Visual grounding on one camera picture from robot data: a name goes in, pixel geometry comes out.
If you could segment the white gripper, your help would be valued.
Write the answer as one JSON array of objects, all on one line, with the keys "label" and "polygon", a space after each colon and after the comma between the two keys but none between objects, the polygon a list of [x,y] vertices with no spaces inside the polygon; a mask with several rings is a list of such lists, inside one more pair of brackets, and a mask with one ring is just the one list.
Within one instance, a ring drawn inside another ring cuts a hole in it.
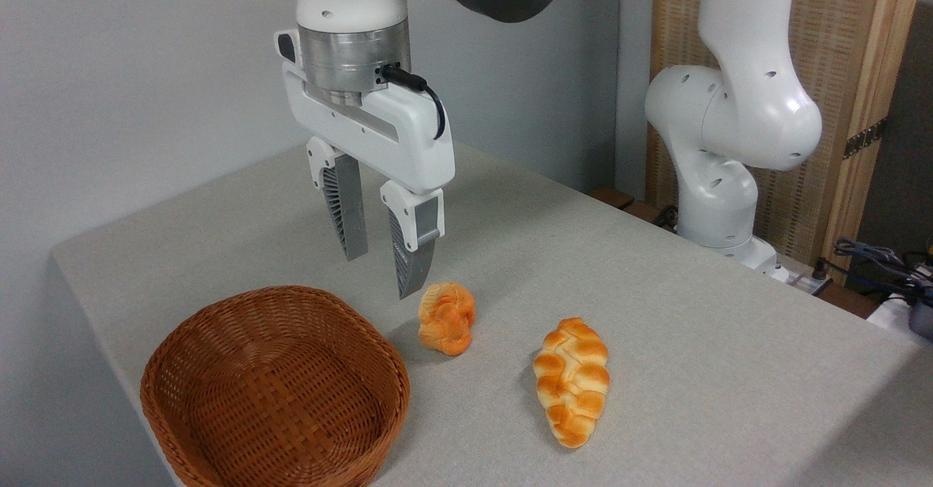
[{"label": "white gripper", "polygon": [[445,235],[444,194],[438,188],[456,175],[450,129],[437,138],[437,103],[404,86],[390,84],[364,95],[360,107],[327,101],[306,81],[299,41],[296,29],[276,33],[291,112],[316,136],[306,145],[313,185],[324,196],[346,259],[353,261],[369,251],[359,162],[390,179],[380,197],[388,209],[404,299],[423,287],[434,242]]}]

